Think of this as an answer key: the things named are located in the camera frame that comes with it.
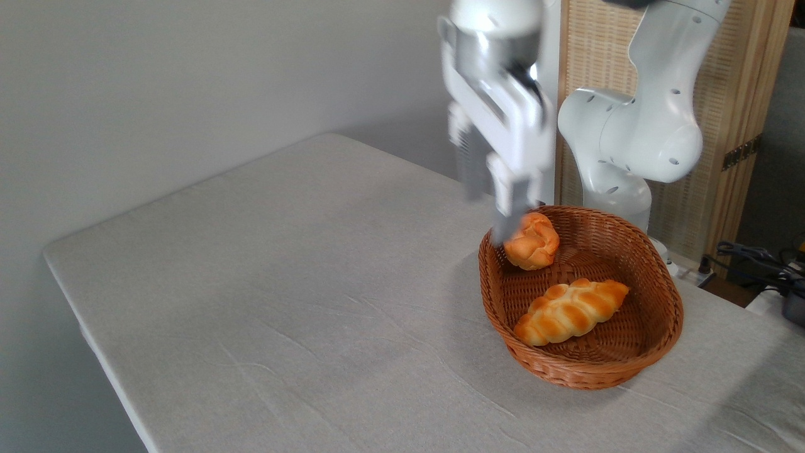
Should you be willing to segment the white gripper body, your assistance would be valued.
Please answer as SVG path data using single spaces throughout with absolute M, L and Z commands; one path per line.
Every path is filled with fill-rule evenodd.
M 552 166 L 554 109 L 538 80 L 541 16 L 441 16 L 443 82 L 512 169 Z

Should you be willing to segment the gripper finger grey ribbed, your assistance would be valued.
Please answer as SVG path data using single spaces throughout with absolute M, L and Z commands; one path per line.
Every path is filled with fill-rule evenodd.
M 454 146 L 459 181 L 468 201 L 478 201 L 487 187 L 487 146 L 481 132 L 458 104 L 448 107 L 448 137 Z
M 492 243 L 501 245 L 511 240 L 520 229 L 521 219 L 538 204 L 541 189 L 541 169 L 527 162 L 512 170 L 498 154 L 487 155 L 487 169 L 491 175 L 491 193 L 494 198 L 492 216 Z

